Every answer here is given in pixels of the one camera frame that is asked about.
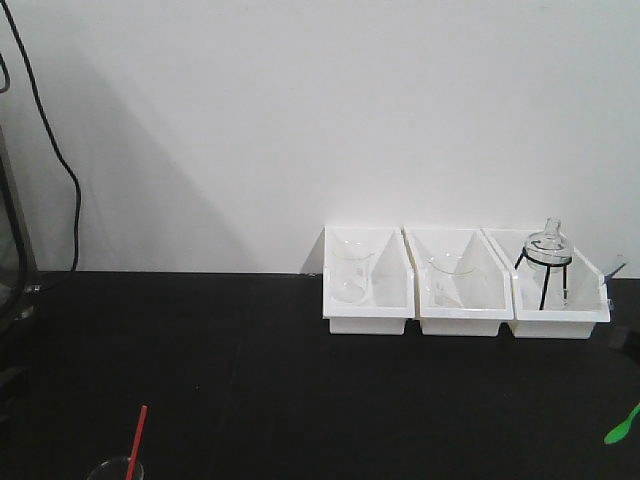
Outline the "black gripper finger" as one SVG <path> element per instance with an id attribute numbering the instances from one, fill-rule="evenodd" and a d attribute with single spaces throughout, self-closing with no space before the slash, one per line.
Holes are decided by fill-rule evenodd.
<path id="1" fill-rule="evenodd" d="M 627 327 L 615 327 L 611 334 L 609 347 L 631 359 L 640 358 L 640 334 Z"/>

